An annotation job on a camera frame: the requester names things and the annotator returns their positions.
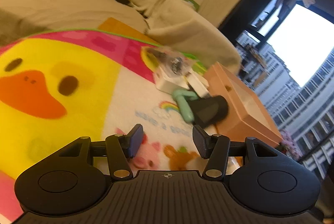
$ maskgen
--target green blanket trim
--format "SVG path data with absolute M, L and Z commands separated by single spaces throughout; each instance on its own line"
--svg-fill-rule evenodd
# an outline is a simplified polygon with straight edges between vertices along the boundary
M 106 33 L 106 34 L 110 34 L 110 35 L 115 35 L 115 36 L 120 36 L 123 38 L 127 38 L 127 39 L 133 39 L 142 43 L 146 43 L 148 45 L 152 45 L 155 47 L 161 47 L 163 45 L 159 45 L 159 44 L 155 44 L 152 42 L 146 42 L 144 40 L 140 40 L 140 39 L 136 39 L 136 38 L 132 38 L 132 37 L 128 37 L 125 35 L 121 35 L 121 34 L 116 34 L 116 33 L 112 33 L 112 32 L 107 32 L 107 31 L 103 31 L 103 30 L 99 30 L 99 29 L 94 29 L 94 28 L 81 28 L 81 29 L 62 29 L 62 30 L 47 30 L 41 33 L 35 33 L 32 34 L 30 36 L 24 37 L 23 39 L 29 38 L 31 36 L 37 36 L 37 35 L 42 35 L 42 34 L 47 34 L 47 33 L 52 33 L 52 32 L 67 32 L 67 31 L 97 31 L 97 32 L 102 32 L 102 33 Z M 198 60 L 198 58 L 192 54 L 188 54 L 188 53 L 183 53 L 185 57 L 192 59 L 192 60 L 197 60 L 197 62 L 193 65 L 192 69 L 199 73 L 199 74 L 204 74 L 206 72 L 206 68 L 204 67 L 204 65 Z

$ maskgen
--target crosshair marking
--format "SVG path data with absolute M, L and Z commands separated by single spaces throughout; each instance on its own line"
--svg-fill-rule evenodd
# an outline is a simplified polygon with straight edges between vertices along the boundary
M 172 174 L 170 174 L 170 173 L 166 173 L 166 174 L 164 174 L 164 175 L 162 175 L 162 176 L 164 176 L 164 177 L 166 177 L 167 179 L 169 179 L 169 178 L 172 178 L 174 175 L 172 175 Z

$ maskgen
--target rainbow print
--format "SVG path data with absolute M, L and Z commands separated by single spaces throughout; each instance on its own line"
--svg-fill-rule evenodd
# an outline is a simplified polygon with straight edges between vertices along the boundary
M 162 101 L 162 102 L 159 104 L 159 107 L 160 107 L 161 109 L 166 110 L 167 112 L 169 112 L 170 110 L 174 110 L 174 111 L 180 113 L 180 109 L 179 109 L 179 107 L 178 107 L 176 104 L 174 104 L 174 103 L 172 103 L 172 102 L 170 102 L 170 101 Z

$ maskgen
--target white charger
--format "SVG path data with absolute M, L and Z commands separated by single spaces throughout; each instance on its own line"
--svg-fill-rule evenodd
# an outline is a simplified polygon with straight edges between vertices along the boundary
M 189 90 L 184 76 L 169 77 L 161 66 L 158 66 L 153 73 L 153 79 L 157 89 L 168 94 L 172 94 L 177 89 Z
M 209 83 L 204 77 L 191 70 L 186 75 L 186 80 L 200 98 L 211 97 L 209 91 L 206 89 L 209 87 Z

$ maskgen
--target circular pad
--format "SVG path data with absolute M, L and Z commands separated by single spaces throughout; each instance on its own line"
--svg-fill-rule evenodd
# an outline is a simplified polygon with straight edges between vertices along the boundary
M 312 172 L 285 156 L 257 157 L 231 175 L 229 188 L 247 208 L 289 216 L 314 206 L 320 183 Z
M 287 172 L 274 170 L 258 176 L 258 184 L 270 192 L 285 193 L 296 187 L 297 180 Z
M 51 193 L 61 193 L 72 189 L 78 183 L 78 177 L 68 171 L 52 171 L 43 175 L 39 186 Z

